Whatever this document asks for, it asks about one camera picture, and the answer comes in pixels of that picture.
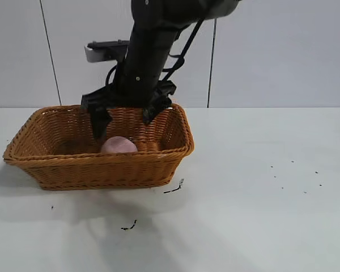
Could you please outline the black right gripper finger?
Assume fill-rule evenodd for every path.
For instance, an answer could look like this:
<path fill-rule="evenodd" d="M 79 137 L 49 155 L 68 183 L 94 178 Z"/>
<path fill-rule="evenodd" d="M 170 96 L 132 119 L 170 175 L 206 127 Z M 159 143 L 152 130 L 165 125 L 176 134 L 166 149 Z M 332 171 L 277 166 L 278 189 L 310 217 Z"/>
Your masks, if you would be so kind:
<path fill-rule="evenodd" d="M 107 134 L 107 126 L 113 120 L 107 108 L 90 106 L 88 108 L 92 125 L 93 137 L 103 139 Z"/>
<path fill-rule="evenodd" d="M 143 118 L 144 124 L 150 124 L 156 116 L 162 111 L 170 108 L 172 106 L 172 100 L 168 96 L 159 96 L 155 98 L 150 105 L 143 108 Z"/>

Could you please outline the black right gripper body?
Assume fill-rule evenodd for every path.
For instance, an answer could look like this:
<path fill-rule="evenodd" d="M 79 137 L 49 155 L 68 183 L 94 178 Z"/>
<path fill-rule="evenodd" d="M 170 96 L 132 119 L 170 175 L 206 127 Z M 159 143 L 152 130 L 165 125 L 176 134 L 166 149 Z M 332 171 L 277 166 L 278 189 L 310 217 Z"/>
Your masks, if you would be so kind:
<path fill-rule="evenodd" d="M 159 82 L 149 93 L 134 90 L 123 93 L 114 84 L 104 86 L 94 92 L 83 95 L 81 106 L 86 109 L 97 108 L 148 108 L 163 111 L 172 106 L 169 98 L 176 91 L 175 84 L 167 80 Z"/>

